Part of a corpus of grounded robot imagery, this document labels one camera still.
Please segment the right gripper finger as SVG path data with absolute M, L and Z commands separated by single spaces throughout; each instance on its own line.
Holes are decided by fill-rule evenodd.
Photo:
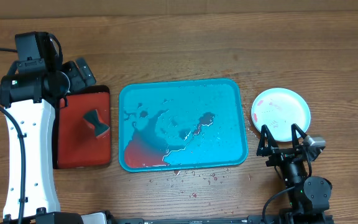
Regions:
M 301 149 L 302 145 L 299 142 L 299 138 L 305 140 L 308 135 L 296 124 L 291 125 L 291 143 L 294 149 Z
M 266 124 L 262 125 L 257 152 L 273 152 L 276 149 L 278 149 L 278 144 L 273 138 L 272 133 Z

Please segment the light blue plate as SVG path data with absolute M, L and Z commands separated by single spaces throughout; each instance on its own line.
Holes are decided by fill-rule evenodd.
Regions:
M 291 141 L 291 125 L 306 132 L 311 124 L 311 111 L 306 101 L 286 88 L 271 88 L 259 94 L 250 109 L 251 120 L 260 131 L 267 125 L 276 141 Z

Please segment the green and pink sponge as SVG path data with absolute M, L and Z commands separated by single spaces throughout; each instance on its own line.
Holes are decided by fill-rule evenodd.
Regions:
M 88 111 L 83 115 L 83 119 L 86 124 L 93 129 L 96 138 L 101 138 L 110 130 L 109 125 L 104 123 L 101 119 L 98 110 Z

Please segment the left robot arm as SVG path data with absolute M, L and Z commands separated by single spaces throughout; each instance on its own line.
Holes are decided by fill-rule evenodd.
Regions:
M 0 84 L 9 128 L 9 189 L 4 223 L 108 223 L 106 212 L 62 212 L 53 179 L 57 101 L 96 80 L 83 58 L 48 66 L 42 58 L 14 62 Z

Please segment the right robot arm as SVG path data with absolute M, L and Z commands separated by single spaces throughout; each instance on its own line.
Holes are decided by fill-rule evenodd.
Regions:
M 267 167 L 273 167 L 284 181 L 285 189 L 271 196 L 265 203 L 262 214 L 255 217 L 259 223 L 334 223 L 329 210 L 332 183 L 323 177 L 313 176 L 311 163 L 326 147 L 321 136 L 310 136 L 297 124 L 291 125 L 292 147 L 280 149 L 267 125 L 260 130 L 260 141 L 256 155 L 267 157 Z M 279 214 L 266 214 L 268 205 L 276 198 L 287 194 L 290 208 Z

